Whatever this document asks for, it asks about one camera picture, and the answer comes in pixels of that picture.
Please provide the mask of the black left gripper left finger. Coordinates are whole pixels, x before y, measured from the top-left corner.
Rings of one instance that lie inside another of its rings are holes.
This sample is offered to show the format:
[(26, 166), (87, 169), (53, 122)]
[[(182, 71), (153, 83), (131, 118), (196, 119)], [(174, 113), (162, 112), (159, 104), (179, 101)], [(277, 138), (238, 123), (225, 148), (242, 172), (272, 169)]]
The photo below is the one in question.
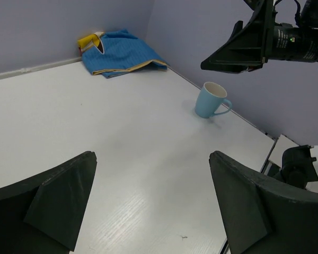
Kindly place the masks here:
[(0, 253), (74, 251), (96, 166), (95, 153), (86, 151), (0, 188)]

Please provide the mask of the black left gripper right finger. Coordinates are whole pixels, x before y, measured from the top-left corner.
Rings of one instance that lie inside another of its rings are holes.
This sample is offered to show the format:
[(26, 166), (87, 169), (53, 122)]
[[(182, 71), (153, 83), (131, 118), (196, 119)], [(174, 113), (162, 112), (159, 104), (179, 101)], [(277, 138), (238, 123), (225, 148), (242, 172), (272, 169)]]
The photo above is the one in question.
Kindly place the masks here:
[(318, 253), (318, 193), (210, 154), (211, 175), (231, 253)]

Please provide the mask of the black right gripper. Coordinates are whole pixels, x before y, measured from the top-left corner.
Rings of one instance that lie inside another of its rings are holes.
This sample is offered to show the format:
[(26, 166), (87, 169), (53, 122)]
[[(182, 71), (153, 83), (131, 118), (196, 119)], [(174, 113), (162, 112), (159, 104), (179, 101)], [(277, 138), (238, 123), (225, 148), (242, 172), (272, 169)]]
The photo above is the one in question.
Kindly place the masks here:
[(273, 1), (247, 1), (253, 14), (246, 25), (239, 20), (227, 42), (200, 64), (202, 70), (239, 74), (262, 68), (273, 60), (318, 62), (318, 29), (275, 25)]

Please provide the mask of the light blue ceramic mug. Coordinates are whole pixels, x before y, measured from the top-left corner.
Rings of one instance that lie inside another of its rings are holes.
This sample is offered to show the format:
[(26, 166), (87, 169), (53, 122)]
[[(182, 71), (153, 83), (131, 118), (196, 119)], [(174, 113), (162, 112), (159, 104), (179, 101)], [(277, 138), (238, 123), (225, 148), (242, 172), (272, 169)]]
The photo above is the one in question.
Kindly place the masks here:
[[(216, 113), (223, 103), (228, 106), (228, 109)], [(221, 85), (208, 81), (204, 83), (198, 95), (195, 113), (203, 119), (208, 119), (216, 115), (226, 114), (231, 111), (232, 107), (232, 102), (227, 99), (227, 91)]]

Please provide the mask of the blue Pikachu placemat cloth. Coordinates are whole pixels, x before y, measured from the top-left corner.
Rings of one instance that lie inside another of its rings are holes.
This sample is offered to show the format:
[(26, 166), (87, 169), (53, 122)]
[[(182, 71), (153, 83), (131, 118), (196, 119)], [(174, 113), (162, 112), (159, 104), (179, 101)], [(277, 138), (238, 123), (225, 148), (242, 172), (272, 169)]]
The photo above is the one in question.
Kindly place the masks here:
[(121, 76), (142, 68), (166, 71), (168, 63), (128, 30), (95, 32), (77, 41), (82, 62), (91, 75)]

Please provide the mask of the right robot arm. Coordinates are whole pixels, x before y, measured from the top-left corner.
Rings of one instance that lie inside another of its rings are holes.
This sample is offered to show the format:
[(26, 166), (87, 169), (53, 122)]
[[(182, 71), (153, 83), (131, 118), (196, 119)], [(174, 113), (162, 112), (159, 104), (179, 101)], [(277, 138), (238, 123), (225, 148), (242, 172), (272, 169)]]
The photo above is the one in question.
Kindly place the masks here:
[(253, 10), (250, 20), (235, 23), (227, 42), (200, 64), (202, 70), (239, 74), (269, 60), (318, 62), (318, 1), (296, 4), (296, 26), (275, 21), (279, 1), (246, 4)]

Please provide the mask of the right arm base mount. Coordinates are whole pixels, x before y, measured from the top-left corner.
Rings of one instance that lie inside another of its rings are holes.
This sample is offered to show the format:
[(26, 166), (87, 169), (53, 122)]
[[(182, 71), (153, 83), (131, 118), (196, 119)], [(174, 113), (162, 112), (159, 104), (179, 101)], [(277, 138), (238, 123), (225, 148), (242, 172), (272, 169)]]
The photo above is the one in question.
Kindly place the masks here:
[(310, 151), (312, 148), (309, 145), (288, 148), (282, 154), (281, 166), (271, 166), (267, 175), (301, 189), (306, 189), (307, 183), (318, 182), (313, 165), (316, 157)]

